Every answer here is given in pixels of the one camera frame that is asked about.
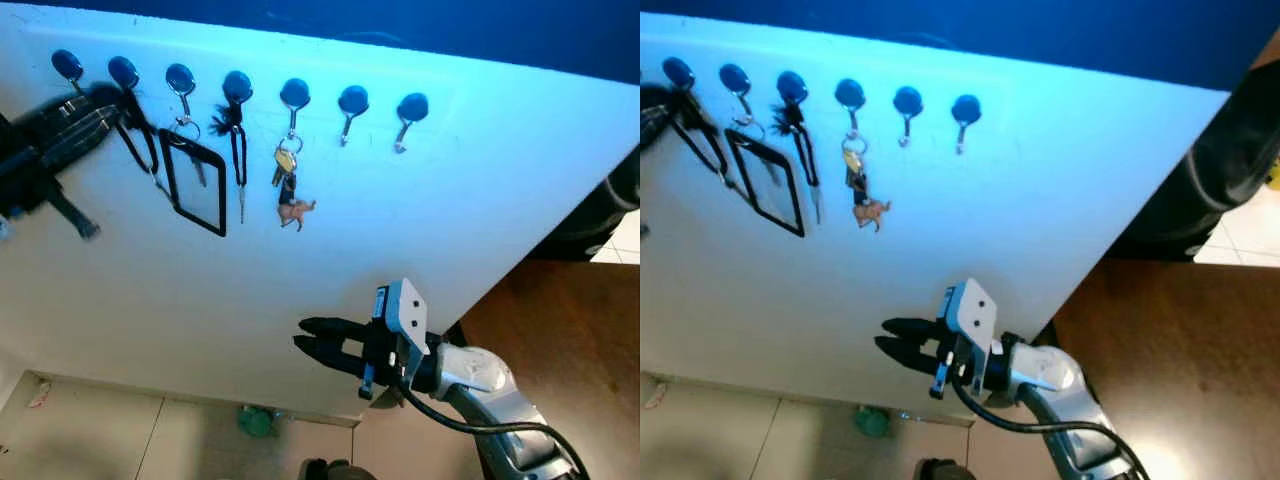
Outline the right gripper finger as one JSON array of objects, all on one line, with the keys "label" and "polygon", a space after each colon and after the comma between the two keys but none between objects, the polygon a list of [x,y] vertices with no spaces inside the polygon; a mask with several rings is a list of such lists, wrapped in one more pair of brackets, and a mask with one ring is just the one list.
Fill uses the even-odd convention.
[{"label": "right gripper finger", "polygon": [[895,335],[877,335],[876,346],[896,364],[925,375],[936,375],[940,361],[922,351],[923,343]]},{"label": "right gripper finger", "polygon": [[355,378],[364,376],[365,361],[357,355],[346,353],[343,339],[293,335],[292,342],[297,349],[328,369]]},{"label": "right gripper finger", "polygon": [[334,340],[338,343],[355,340],[364,343],[369,337],[369,326],[343,317],[305,317],[298,326],[305,335],[297,335],[297,343]]},{"label": "right gripper finger", "polygon": [[942,340],[947,335],[946,321],[940,323],[937,319],[892,317],[881,325],[891,337],[914,344]]}]

